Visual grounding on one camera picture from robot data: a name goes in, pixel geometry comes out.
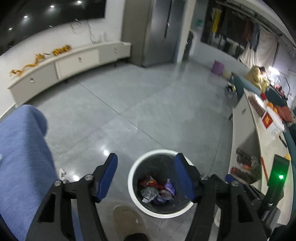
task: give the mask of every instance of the crumpled plastic bag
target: crumpled plastic bag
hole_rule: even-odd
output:
[[[158,195],[158,189],[155,187],[146,187],[141,190],[141,194],[143,196],[143,202],[149,203]]]

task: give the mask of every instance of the blue blanket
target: blue blanket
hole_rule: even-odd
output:
[[[44,140],[47,122],[31,105],[0,123],[0,214],[19,241],[54,180],[52,155]]]

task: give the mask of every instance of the golden dragon decoration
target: golden dragon decoration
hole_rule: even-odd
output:
[[[52,54],[55,56],[58,56],[64,52],[69,52],[71,49],[72,49],[72,47],[70,45],[65,45],[62,48],[54,49],[52,51]],[[21,76],[27,67],[35,67],[40,63],[40,61],[42,59],[45,59],[45,55],[50,55],[50,54],[49,53],[35,54],[36,57],[35,57],[35,62],[33,64],[27,64],[21,70],[20,69],[12,69],[9,72],[9,76],[11,76],[12,74],[17,74],[18,76]]]

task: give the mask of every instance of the sofa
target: sofa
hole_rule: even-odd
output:
[[[234,84],[236,92],[237,92],[237,98],[240,100],[244,93],[244,88],[254,92],[258,96],[260,96],[261,91],[254,86],[251,82],[246,80],[244,77],[235,75],[231,78],[230,83]],[[279,106],[285,106],[287,105],[286,102],[281,98],[281,96],[277,93],[276,90],[273,88],[269,88],[266,92],[265,95],[267,99],[272,102],[274,105],[279,105]],[[292,133],[290,129],[285,126],[286,131],[284,132],[284,137],[286,139],[286,143],[288,146],[288,150],[291,156],[291,163],[292,163],[292,171],[293,171],[293,180],[294,180],[294,196],[293,196],[293,205],[292,205],[292,214],[296,210],[296,145],[293,139],[296,140],[296,127],[295,127],[295,136],[292,130]]]

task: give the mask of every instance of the black tv screen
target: black tv screen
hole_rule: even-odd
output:
[[[106,0],[8,0],[0,10],[0,55],[57,25],[105,17]]]

